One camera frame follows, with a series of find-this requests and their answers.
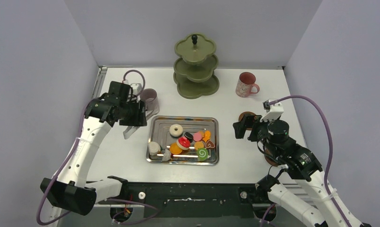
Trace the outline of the pink macaron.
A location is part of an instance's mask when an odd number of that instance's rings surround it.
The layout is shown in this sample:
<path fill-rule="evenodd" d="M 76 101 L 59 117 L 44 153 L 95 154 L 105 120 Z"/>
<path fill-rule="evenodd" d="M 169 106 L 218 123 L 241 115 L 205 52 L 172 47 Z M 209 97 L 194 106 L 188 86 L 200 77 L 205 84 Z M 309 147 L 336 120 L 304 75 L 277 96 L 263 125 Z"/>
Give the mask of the pink macaron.
<path fill-rule="evenodd" d="M 201 137 L 201 135 L 200 135 L 200 133 L 199 132 L 196 132 L 196 133 L 194 133 L 193 134 L 193 137 L 194 137 L 194 141 L 196 142 L 196 141 L 201 141 L 202 140 L 202 137 Z"/>

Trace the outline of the white ring donut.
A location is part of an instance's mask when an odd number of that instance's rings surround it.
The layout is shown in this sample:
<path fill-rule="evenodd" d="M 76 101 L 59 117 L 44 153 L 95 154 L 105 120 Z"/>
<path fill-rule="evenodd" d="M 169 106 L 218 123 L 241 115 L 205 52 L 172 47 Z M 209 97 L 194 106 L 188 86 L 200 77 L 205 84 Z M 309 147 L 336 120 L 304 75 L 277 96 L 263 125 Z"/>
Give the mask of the white ring donut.
<path fill-rule="evenodd" d="M 183 127 L 180 124 L 173 124 L 169 128 L 169 133 L 173 137 L 180 137 L 183 134 Z"/>

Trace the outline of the black sandwich cookie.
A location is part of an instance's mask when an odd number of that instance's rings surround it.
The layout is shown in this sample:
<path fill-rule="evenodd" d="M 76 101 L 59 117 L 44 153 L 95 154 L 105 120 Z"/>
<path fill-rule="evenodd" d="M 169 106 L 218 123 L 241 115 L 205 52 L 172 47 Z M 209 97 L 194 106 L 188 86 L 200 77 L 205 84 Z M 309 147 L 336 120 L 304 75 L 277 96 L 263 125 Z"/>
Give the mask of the black sandwich cookie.
<path fill-rule="evenodd" d="M 183 136 L 184 136 L 187 140 L 189 140 L 190 142 L 192 142 L 193 139 L 194 139 L 193 135 L 192 135 L 190 132 L 185 132 Z"/>

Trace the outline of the chocolate white half cake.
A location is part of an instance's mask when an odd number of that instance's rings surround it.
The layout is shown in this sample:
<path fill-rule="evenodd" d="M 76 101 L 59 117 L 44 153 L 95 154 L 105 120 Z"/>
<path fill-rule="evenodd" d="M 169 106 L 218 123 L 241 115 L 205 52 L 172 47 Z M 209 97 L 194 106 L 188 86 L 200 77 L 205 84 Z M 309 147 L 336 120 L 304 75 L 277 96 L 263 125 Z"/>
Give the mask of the chocolate white half cake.
<path fill-rule="evenodd" d="M 162 161 L 164 161 L 164 162 L 170 161 L 171 160 L 171 156 L 172 156 L 172 154 L 171 154 L 170 150 L 165 149 L 164 153 L 163 153 Z"/>

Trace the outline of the metal serving tongs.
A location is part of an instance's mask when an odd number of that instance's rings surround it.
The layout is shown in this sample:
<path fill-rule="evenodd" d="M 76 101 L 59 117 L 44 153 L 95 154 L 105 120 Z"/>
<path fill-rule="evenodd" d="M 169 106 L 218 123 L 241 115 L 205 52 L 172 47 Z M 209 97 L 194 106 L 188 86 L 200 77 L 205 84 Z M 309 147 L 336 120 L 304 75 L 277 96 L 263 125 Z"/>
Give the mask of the metal serving tongs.
<path fill-rule="evenodd" d="M 152 111 L 146 111 L 146 120 L 148 121 L 153 115 L 156 115 L 156 113 Z M 128 140 L 139 128 L 140 126 L 128 126 L 123 132 L 124 139 Z"/>

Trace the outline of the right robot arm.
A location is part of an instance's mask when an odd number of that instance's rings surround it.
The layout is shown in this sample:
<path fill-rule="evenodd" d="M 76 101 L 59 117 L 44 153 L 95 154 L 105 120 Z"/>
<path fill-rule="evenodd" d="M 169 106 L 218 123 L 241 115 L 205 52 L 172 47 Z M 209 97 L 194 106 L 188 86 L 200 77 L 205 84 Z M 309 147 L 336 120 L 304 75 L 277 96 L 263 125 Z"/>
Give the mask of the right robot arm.
<path fill-rule="evenodd" d="M 259 201 L 271 201 L 282 207 L 308 227 L 367 227 L 357 219 L 340 200 L 336 189 L 325 180 L 325 172 L 315 155 L 297 144 L 289 136 L 287 122 L 262 121 L 260 115 L 244 114 L 233 123 L 235 137 L 244 138 L 251 129 L 248 140 L 261 143 L 259 151 L 274 166 L 286 172 L 313 201 L 313 205 L 290 192 L 279 181 L 278 176 L 267 174 L 256 183 L 255 195 Z"/>

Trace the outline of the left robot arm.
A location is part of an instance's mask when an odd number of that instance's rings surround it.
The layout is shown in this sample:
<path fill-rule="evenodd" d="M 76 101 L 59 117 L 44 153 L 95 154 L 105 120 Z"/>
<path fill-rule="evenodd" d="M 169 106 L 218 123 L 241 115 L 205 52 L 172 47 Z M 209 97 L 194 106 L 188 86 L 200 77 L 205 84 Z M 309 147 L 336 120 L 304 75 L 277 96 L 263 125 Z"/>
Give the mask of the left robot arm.
<path fill-rule="evenodd" d="M 44 178 L 43 192 L 37 210 L 37 223 L 52 224 L 64 215 L 42 222 L 41 211 L 45 201 L 70 212 L 87 215 L 100 201 L 113 198 L 124 203 L 130 196 L 127 180 L 116 176 L 88 183 L 87 176 L 99 147 L 116 122 L 122 126 L 146 126 L 146 108 L 139 95 L 144 90 L 140 84 L 112 81 L 109 90 L 92 99 L 84 109 L 78 136 L 67 157 L 51 179 Z"/>

